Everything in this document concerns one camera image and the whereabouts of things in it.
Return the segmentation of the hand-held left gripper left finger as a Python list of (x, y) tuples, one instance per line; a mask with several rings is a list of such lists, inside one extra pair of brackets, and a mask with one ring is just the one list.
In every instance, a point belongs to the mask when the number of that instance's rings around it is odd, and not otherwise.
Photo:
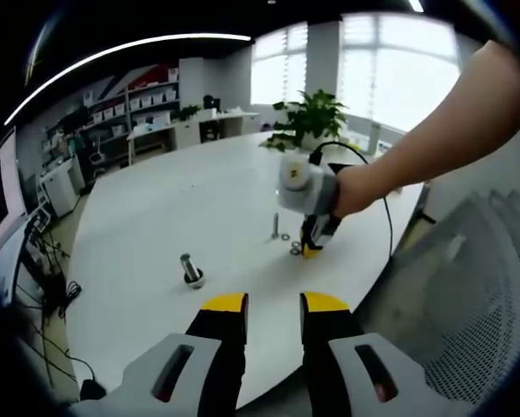
[(122, 383), (77, 416), (232, 416), (245, 371), (248, 295), (205, 302), (183, 334), (168, 334), (123, 371)]

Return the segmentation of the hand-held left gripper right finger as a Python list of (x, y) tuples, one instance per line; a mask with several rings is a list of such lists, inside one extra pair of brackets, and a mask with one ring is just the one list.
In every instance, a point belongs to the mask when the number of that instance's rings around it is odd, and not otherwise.
[(379, 334), (357, 334), (338, 298), (300, 294), (303, 370), (314, 416), (463, 416), (423, 368)]

